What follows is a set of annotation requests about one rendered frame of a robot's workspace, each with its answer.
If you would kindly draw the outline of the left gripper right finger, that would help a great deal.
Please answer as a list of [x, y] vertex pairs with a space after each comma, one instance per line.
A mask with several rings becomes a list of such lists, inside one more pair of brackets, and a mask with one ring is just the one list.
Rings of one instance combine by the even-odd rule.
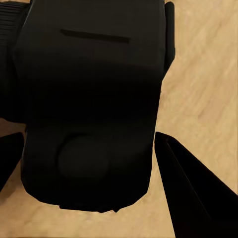
[[238, 238], [238, 195], [174, 137], [155, 152], [176, 238]]

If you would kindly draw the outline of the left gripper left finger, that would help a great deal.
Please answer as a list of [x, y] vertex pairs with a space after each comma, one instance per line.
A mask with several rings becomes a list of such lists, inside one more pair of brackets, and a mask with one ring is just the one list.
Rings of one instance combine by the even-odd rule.
[[22, 132], [0, 137], [0, 191], [21, 159], [23, 145]]

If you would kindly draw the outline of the digital camera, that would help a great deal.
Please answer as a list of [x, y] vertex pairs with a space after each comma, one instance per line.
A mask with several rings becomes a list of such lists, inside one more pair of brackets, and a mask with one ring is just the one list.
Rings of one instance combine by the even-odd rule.
[[26, 124], [26, 192], [100, 213], [145, 195], [174, 58], [173, 2], [0, 2], [0, 118]]

